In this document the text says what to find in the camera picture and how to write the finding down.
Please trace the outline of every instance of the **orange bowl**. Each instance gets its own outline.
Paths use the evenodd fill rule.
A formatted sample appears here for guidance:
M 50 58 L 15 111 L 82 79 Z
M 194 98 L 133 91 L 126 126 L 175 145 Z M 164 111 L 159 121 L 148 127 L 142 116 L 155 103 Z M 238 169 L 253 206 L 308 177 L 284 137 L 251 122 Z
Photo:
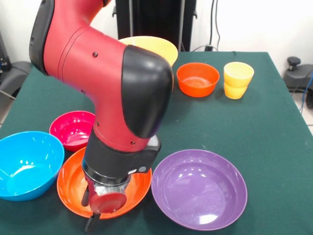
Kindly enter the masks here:
M 204 63 L 188 63 L 177 70 L 179 88 L 186 95 L 204 97 L 211 94 L 220 79 L 216 68 Z
M 82 161 L 86 148 L 74 153 L 64 163 L 57 180 L 57 190 L 63 204 L 77 215 L 89 218 L 92 211 L 89 206 L 83 207 L 83 198 L 87 182 L 82 170 Z M 148 173 L 133 174 L 125 193 L 127 202 L 119 210 L 111 214 L 101 214 L 100 219 L 111 219 L 121 216 L 135 206 L 145 197 L 151 185 L 152 171 Z

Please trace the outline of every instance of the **bowl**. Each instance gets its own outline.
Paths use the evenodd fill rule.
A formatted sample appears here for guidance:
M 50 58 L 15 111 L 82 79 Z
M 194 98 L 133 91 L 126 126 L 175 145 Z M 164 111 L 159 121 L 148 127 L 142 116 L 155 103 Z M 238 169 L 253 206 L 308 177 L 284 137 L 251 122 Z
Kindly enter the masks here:
M 87 111 L 73 111 L 57 117 L 49 133 L 58 138 L 66 150 L 76 152 L 86 147 L 95 115 Z
M 158 54 L 159 56 L 163 57 L 171 66 L 173 66 L 178 57 L 178 50 L 176 46 L 163 38 L 152 36 L 135 36 L 123 38 L 119 41 L 126 45 L 137 46 Z
M 41 196 L 56 180 L 63 160 L 61 142 L 45 132 L 20 132 L 0 140 L 0 198 Z
M 57 190 L 62 203 L 70 211 L 82 217 L 89 218 L 92 215 L 90 207 L 83 207 L 81 205 L 81 200 L 87 187 L 85 175 L 82 170 L 85 149 L 82 148 L 77 151 L 64 163 L 57 180 Z M 133 174 L 125 190 L 126 204 L 116 212 L 101 214 L 100 219 L 121 216 L 137 206 L 147 194 L 150 188 L 151 178 L 151 169 L 148 173 Z
M 220 74 L 211 65 L 188 63 L 177 70 L 179 88 L 192 97 L 204 97 L 211 94 L 220 79 Z
M 152 194 L 176 223 L 193 230 L 224 228 L 243 213 L 246 184 L 225 158 L 204 150 L 183 150 L 165 158 L 155 169 Z

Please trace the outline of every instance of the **green tablecloth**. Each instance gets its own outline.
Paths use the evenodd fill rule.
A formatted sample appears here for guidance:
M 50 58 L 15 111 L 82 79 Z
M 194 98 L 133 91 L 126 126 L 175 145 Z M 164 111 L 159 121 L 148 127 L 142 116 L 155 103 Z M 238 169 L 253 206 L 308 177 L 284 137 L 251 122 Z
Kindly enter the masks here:
M 231 61 L 247 62 L 255 70 L 240 100 L 230 100 L 223 92 L 223 66 Z M 183 52 L 174 72 L 188 62 L 213 65 L 221 79 L 213 94 L 205 98 L 185 96 L 176 85 L 158 133 L 162 150 L 154 167 L 182 149 L 216 152 L 230 160 L 245 178 L 245 212 L 225 229 L 192 231 L 167 218 L 149 192 L 128 214 L 101 221 L 94 234 L 312 234 L 313 138 L 269 55 Z M 25 130 L 48 132 L 58 115 L 71 110 L 94 111 L 94 107 L 79 92 L 33 69 L 0 129 L 0 138 Z M 85 218 L 63 206 L 55 185 L 33 201 L 0 200 L 1 235 L 82 235 L 85 223 Z

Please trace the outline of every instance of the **yellow bowl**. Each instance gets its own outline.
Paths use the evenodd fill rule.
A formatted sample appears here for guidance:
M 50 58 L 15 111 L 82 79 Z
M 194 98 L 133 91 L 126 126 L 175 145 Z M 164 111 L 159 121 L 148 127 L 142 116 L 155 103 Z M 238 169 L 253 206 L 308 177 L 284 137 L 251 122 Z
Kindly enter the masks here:
M 145 50 L 149 50 L 155 54 L 162 56 L 172 66 L 177 57 L 178 51 L 176 46 L 163 39 L 152 36 L 136 36 L 130 38 L 123 38 L 119 40 L 126 45 L 133 45 Z

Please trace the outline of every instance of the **red robotic arm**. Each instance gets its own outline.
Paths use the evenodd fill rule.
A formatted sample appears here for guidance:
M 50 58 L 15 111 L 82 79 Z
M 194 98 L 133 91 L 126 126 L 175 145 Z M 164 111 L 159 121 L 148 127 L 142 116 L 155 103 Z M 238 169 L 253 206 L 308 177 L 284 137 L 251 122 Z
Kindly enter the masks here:
M 123 117 L 121 76 L 126 45 L 90 27 L 103 5 L 102 0 L 54 1 L 45 41 L 45 70 L 94 102 L 93 129 L 102 142 L 135 152 L 145 148 L 149 139 L 135 136 Z
M 56 77 L 93 101 L 96 121 L 83 170 L 90 189 L 111 187 L 102 191 L 118 188 L 120 193 L 129 175 L 147 172 L 159 151 L 160 145 L 153 148 L 147 144 L 168 106 L 173 73 L 158 55 L 126 46 L 90 27 L 108 2 L 42 0 L 29 54 L 42 73 Z M 107 212 L 108 208 L 99 208 L 103 208 L 102 199 L 112 195 L 102 197 L 94 190 L 90 194 L 93 198 L 89 202 L 97 204 L 91 205 L 92 210 Z

